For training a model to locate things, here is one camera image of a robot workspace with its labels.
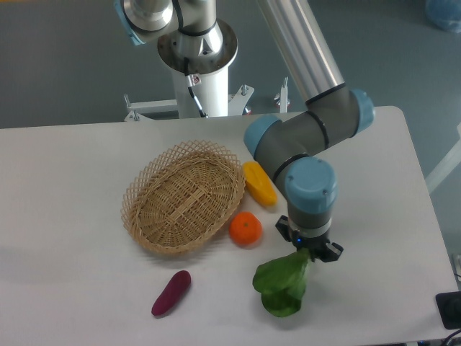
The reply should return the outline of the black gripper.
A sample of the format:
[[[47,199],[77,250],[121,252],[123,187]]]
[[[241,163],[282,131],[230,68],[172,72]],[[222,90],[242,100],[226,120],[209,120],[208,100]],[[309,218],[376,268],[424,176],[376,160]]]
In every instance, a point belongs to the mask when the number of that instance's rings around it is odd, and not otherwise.
[[[314,262],[316,260],[335,262],[344,251],[341,245],[329,241],[329,225],[324,225],[318,229],[293,228],[290,226],[288,217],[281,215],[275,227],[282,238],[291,242],[296,249],[308,249]]]

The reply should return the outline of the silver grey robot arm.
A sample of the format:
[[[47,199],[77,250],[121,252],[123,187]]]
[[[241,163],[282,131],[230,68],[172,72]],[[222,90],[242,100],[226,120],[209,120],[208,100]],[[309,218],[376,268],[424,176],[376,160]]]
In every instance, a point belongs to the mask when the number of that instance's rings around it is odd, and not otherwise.
[[[346,86],[308,2],[260,1],[259,8],[307,109],[287,121],[261,116],[244,143],[287,201],[277,230],[313,259],[333,262],[343,251],[328,237],[336,176],[316,156],[368,128],[374,105]],[[115,10],[134,45],[156,42],[181,118],[230,115],[228,68],[238,42],[214,1],[116,1]]]

